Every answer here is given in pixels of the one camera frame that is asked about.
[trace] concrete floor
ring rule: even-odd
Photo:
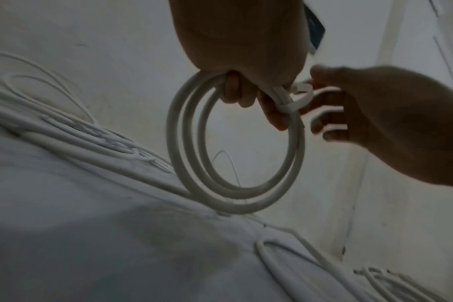
[[[424,20],[434,21],[425,1],[407,2],[406,28],[398,22],[404,16],[400,0],[308,2],[327,33],[299,79],[316,62],[353,67],[392,62],[450,81],[428,44],[433,31],[420,30]],[[414,45],[434,53],[409,56],[415,60],[398,55]],[[167,155],[170,101],[196,69],[176,39],[166,0],[0,0],[0,48],[58,72],[101,124]],[[440,68],[421,70],[431,60]],[[228,150],[245,186],[266,180],[280,166],[287,136],[272,129],[257,104],[248,109],[219,104],[207,128],[210,154]],[[339,258],[345,248],[343,260],[352,266],[398,269],[453,295],[453,190],[404,180],[356,147],[326,144],[309,133],[306,139],[298,180],[261,215],[296,228]],[[226,159],[219,158],[216,167],[234,180]],[[426,252],[426,245],[435,247]]]

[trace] floor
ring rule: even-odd
[[[407,7],[401,1],[308,1],[327,33],[299,79],[307,78],[314,63],[392,62],[449,83],[430,44],[430,7],[426,1],[409,0]],[[176,39],[167,0],[0,0],[0,48],[55,70],[101,124],[167,155],[170,101],[196,72]],[[429,61],[439,63],[424,64]],[[209,153],[228,150],[244,186],[271,176],[286,151],[286,134],[272,129],[257,104],[248,109],[219,104],[207,129]],[[298,180],[261,215],[296,228],[351,266],[399,269],[453,294],[453,190],[404,180],[356,147],[326,144],[309,133],[306,140]],[[226,158],[215,166],[234,181]]]

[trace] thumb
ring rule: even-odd
[[[315,82],[344,90],[353,90],[362,82],[361,70],[349,67],[332,68],[325,65],[314,65],[310,73]]]

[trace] person's right hand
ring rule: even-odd
[[[317,94],[300,110],[327,110],[311,123],[326,141],[350,142],[418,180],[453,186],[453,91],[424,75],[394,68],[362,70],[314,66]],[[328,125],[347,125],[334,130]]]

